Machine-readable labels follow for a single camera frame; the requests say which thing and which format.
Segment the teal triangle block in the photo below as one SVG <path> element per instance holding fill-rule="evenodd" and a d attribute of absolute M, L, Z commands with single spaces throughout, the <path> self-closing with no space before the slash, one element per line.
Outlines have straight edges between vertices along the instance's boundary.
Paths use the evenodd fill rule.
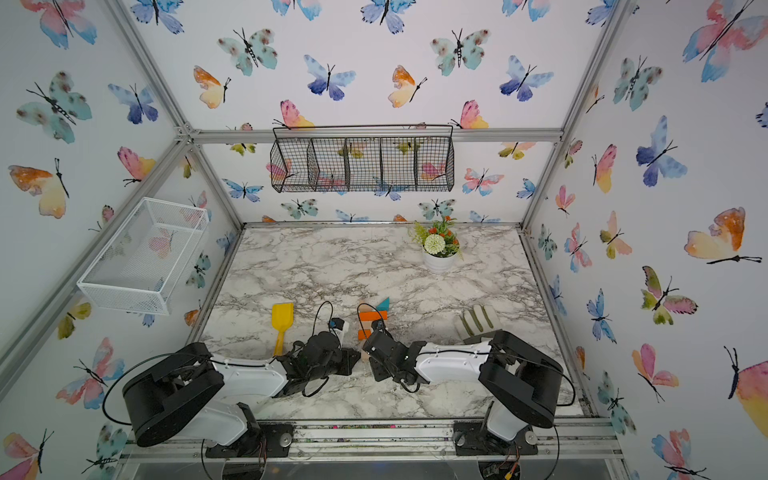
<path fill-rule="evenodd" d="M 376 306 L 376 310 L 380 311 L 380 312 L 388 311 L 389 309 L 390 309 L 390 298 L 389 297 L 385 298 L 383 301 L 381 301 Z"/>

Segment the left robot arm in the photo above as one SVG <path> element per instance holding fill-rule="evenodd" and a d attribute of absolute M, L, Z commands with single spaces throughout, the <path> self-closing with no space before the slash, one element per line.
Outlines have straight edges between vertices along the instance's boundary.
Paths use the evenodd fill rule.
<path fill-rule="evenodd" d="M 309 384 L 350 376 L 360 358 L 329 331 L 264 361 L 227 359 L 194 342 L 154 357 L 153 366 L 123 386 L 122 397 L 139 447 L 199 440 L 208 458 L 284 458 L 293 426 L 260 425 L 241 397 L 310 398 Z"/>

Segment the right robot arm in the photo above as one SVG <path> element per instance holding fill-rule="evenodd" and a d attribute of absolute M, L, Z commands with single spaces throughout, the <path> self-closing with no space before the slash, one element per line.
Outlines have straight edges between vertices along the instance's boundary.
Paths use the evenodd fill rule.
<path fill-rule="evenodd" d="M 407 346 L 385 328 L 373 331 L 363 350 L 376 381 L 391 379 L 410 393 L 448 381 L 479 384 L 493 397 L 484 420 L 453 426 L 458 456 L 535 455 L 534 430 L 555 426 L 563 368 L 514 334 L 496 330 L 471 344 Z"/>

